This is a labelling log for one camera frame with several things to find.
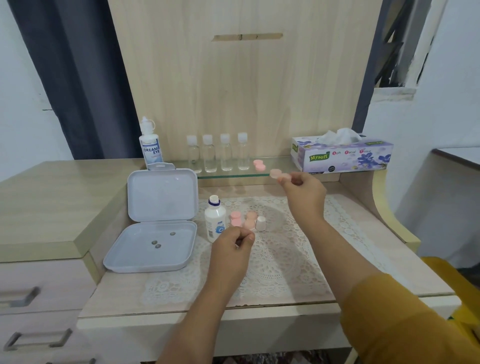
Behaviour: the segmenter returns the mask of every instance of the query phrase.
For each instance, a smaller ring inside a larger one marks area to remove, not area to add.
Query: white plastic storage box
[[[192,254],[197,225],[198,183],[190,169],[136,170],[127,181],[127,227],[103,260],[117,273],[182,269]]]

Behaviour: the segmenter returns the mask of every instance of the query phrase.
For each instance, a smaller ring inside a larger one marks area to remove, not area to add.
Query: drawer handle
[[[84,360],[84,361],[81,361],[81,362],[68,362],[68,363],[63,363],[63,364],[95,364],[95,363],[96,363],[95,358],[92,358],[90,360]],[[45,363],[45,364],[61,364],[61,363],[48,362],[48,363]]]
[[[19,300],[0,301],[0,307],[27,307],[40,294],[40,287],[33,287],[30,293]]]
[[[43,345],[47,345],[49,348],[61,348],[63,345],[65,345],[65,343],[67,342],[68,338],[70,337],[70,335],[72,334],[72,330],[71,329],[66,329],[65,332],[63,333],[63,336],[61,337],[61,339],[59,341],[54,341],[54,342],[43,342],[43,343],[36,343],[36,342],[32,342],[32,343],[28,343],[28,344],[15,344],[17,342],[17,340],[24,334],[22,334],[21,332],[15,332],[12,337],[10,337],[10,339],[8,339],[7,343],[5,344],[5,346],[3,347],[3,351],[4,352],[12,352],[12,351],[15,351],[15,350],[18,350],[18,349],[21,349],[21,348],[26,348],[26,347],[30,347],[30,346],[43,346]]]

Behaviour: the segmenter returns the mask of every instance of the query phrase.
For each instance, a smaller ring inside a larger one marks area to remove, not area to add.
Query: white lace tablecloth
[[[256,233],[247,275],[229,307],[334,299],[307,238],[290,213],[286,197],[225,198],[222,203],[228,214],[238,210],[244,215],[254,210],[267,220],[267,230]],[[175,304],[179,310],[184,310],[195,299],[206,279],[212,246],[206,238],[206,207],[207,202],[201,201],[193,220],[198,230],[190,262],[181,270],[151,273],[141,298],[143,304],[170,308]],[[408,288],[408,281],[365,236],[335,195],[327,196],[324,216],[366,259]]]

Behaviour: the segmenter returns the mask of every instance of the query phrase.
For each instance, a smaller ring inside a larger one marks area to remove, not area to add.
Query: left hand
[[[245,277],[255,234],[247,229],[231,226],[212,244],[206,289],[220,293],[228,300]]]

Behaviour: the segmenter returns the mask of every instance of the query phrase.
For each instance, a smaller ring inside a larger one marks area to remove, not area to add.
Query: yellow cloth
[[[364,364],[480,363],[480,350],[388,274],[345,300],[341,324]]]

